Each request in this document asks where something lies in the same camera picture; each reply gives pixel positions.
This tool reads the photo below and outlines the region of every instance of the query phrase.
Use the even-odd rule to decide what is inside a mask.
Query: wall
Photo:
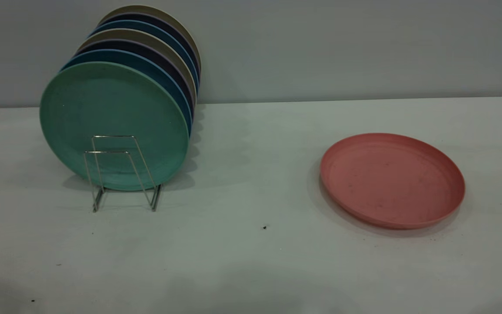
[[[193,33],[201,102],[502,95],[502,0],[146,0]],[[0,0],[0,106],[36,106],[129,0]]]

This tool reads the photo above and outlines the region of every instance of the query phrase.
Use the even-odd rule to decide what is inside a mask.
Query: plate
[[[178,54],[175,49],[167,44],[167,42],[164,42],[161,39],[153,36],[153,34],[134,29],[112,28],[110,30],[95,33],[92,36],[88,37],[78,49],[81,50],[88,44],[92,44],[97,41],[115,39],[136,41],[140,44],[145,44],[156,51],[159,51],[166,58],[168,58],[173,63],[173,65],[176,66],[177,69],[181,71],[181,74],[183,74],[185,80],[190,82],[191,93],[195,95],[195,99],[197,99],[197,88],[199,86],[198,81],[196,80],[198,78],[196,70],[192,66],[188,66],[185,62],[185,59],[180,54]]]
[[[144,57],[163,70],[168,73],[173,80],[177,83],[177,85],[181,88],[181,91],[183,92],[183,95],[185,95],[185,98],[189,100],[189,104],[191,105],[190,108],[190,113],[191,113],[191,118],[193,117],[193,111],[195,109],[195,95],[193,95],[189,89],[189,84],[181,75],[179,69],[177,69],[172,62],[170,62],[165,56],[163,56],[161,53],[157,52],[153,48],[150,48],[148,46],[145,46],[144,44],[140,44],[135,41],[131,40],[103,40],[103,41],[97,41],[92,44],[89,44],[88,46],[82,48],[79,50],[76,55],[80,55],[84,52],[88,51],[94,51],[94,50],[100,50],[100,49],[116,49],[116,50],[123,50],[123,51],[129,51],[133,52],[134,54],[137,54],[141,57]],[[188,110],[189,108],[186,108],[183,106],[181,108],[181,111],[185,115],[185,111]]]
[[[199,49],[197,48],[197,44],[195,43],[195,40],[193,40],[193,36],[189,33],[189,31],[181,24],[179,23],[178,20],[176,20],[173,16],[167,14],[166,12],[162,10],[158,10],[157,8],[149,7],[149,6],[141,6],[141,5],[132,5],[132,6],[125,6],[118,8],[116,10],[113,10],[102,20],[98,23],[101,25],[104,21],[107,19],[111,18],[112,16],[118,15],[118,14],[126,14],[126,13],[140,13],[140,14],[147,14],[150,16],[154,16],[155,18],[158,18],[159,20],[165,21],[167,24],[170,24],[171,26],[174,26],[176,30],[178,30],[185,39],[189,42],[191,47],[193,48],[193,51],[195,51],[195,54],[197,55],[197,61],[199,62],[198,66],[199,69],[201,68],[201,56],[199,55]]]
[[[172,98],[176,101],[185,119],[187,131],[189,134],[191,134],[193,120],[191,118],[189,101],[187,98],[185,98],[185,95],[183,95],[181,88],[179,87],[179,85],[177,85],[175,80],[159,65],[140,55],[134,54],[133,52],[116,49],[100,49],[84,52],[83,54],[75,56],[74,58],[69,60],[69,62],[67,62],[62,70],[83,62],[94,61],[113,62],[129,66],[130,68],[138,70],[153,79],[167,92],[169,92]]]
[[[187,51],[189,57],[191,57],[191,60],[193,61],[193,64],[197,66],[197,73],[199,74],[199,78],[201,78],[201,67],[197,59],[197,54],[195,53],[195,50],[191,48],[191,45],[187,42],[187,40],[183,37],[183,35],[179,33],[175,28],[173,28],[173,26],[167,24],[163,20],[160,20],[158,18],[155,18],[154,16],[150,16],[147,14],[118,14],[102,22],[102,25],[110,22],[116,22],[118,20],[139,20],[141,22],[152,24],[157,28],[164,30],[165,32],[170,34],[183,46],[185,51]]]
[[[58,73],[42,96],[40,123],[54,153],[84,179],[83,155],[92,150],[92,135],[137,137],[156,184],[180,169],[189,145],[187,125],[170,94],[147,75],[110,62],[85,62]],[[153,186],[132,139],[98,139],[95,145],[131,152],[145,188]],[[97,184],[94,157],[87,161]],[[100,154],[98,161],[105,187],[141,189],[126,155]]]
[[[187,68],[191,73],[191,77],[195,82],[195,86],[197,91],[199,91],[199,74],[197,73],[197,66],[193,63],[193,59],[189,56],[189,53],[183,48],[183,46],[170,34],[161,30],[160,28],[148,24],[145,22],[141,22],[139,20],[116,20],[115,22],[106,23],[102,26],[96,28],[90,36],[94,36],[94,34],[98,34],[100,32],[104,32],[107,30],[114,30],[117,28],[127,28],[130,30],[138,30],[141,32],[145,32],[146,34],[150,34],[157,39],[163,41],[167,46],[173,49],[177,54],[183,59],[183,62],[186,64]]]
[[[387,133],[348,137],[321,161],[321,179],[349,213],[393,229],[418,229],[450,216],[462,203],[464,178],[431,145]]]

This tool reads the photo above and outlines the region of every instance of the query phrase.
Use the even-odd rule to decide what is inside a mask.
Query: green plate
[[[189,134],[170,94],[145,74],[110,62],[86,62],[59,73],[40,103],[44,137],[58,158],[87,179],[84,152],[93,135],[134,135],[152,178],[161,184],[181,167]],[[129,151],[145,188],[153,187],[134,140],[94,139],[96,150]],[[96,160],[87,155],[90,176],[99,183]],[[104,187],[137,191],[141,185],[125,154],[98,154]]]

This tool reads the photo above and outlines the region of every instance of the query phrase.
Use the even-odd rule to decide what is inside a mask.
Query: beige plate
[[[201,69],[201,55],[199,54],[199,49],[197,49],[197,44],[193,40],[193,37],[191,34],[189,34],[188,30],[185,29],[185,27],[179,23],[178,20],[173,18],[173,16],[167,14],[163,10],[158,10],[157,8],[149,7],[149,6],[141,6],[141,5],[133,5],[133,6],[126,6],[126,7],[121,7],[113,10],[112,12],[108,13],[102,20],[98,23],[98,25],[102,24],[105,20],[112,16],[116,16],[118,14],[127,14],[127,13],[139,13],[139,14],[148,14],[151,16],[154,16],[155,18],[158,18],[159,20],[163,20],[164,22],[170,24],[173,26],[176,30],[178,30],[182,36],[187,39],[189,44],[191,45],[191,48],[193,48],[193,51],[197,55],[197,62],[199,63],[199,69]]]
[[[171,48],[169,44],[166,44],[165,42],[163,42],[159,38],[156,38],[155,36],[152,36],[151,34],[127,28],[114,28],[112,30],[99,32],[90,36],[81,44],[77,51],[97,41],[114,39],[136,41],[141,44],[145,44],[164,55],[169,61],[173,63],[173,65],[177,69],[179,69],[181,75],[183,75],[187,83],[189,83],[189,91],[191,92],[191,96],[193,97],[193,107],[195,107],[195,100],[197,99],[197,89],[195,88],[195,81],[193,80],[193,76],[191,75],[189,68],[187,67],[185,62],[183,62],[181,56],[179,56],[179,54],[175,50],[173,50],[173,48]]]

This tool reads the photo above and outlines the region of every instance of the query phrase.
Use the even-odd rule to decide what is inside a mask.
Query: white table
[[[446,153],[458,213],[389,231],[336,207],[319,160],[368,132]],[[91,205],[38,109],[0,109],[0,313],[502,313],[502,97],[198,105],[157,212]]]

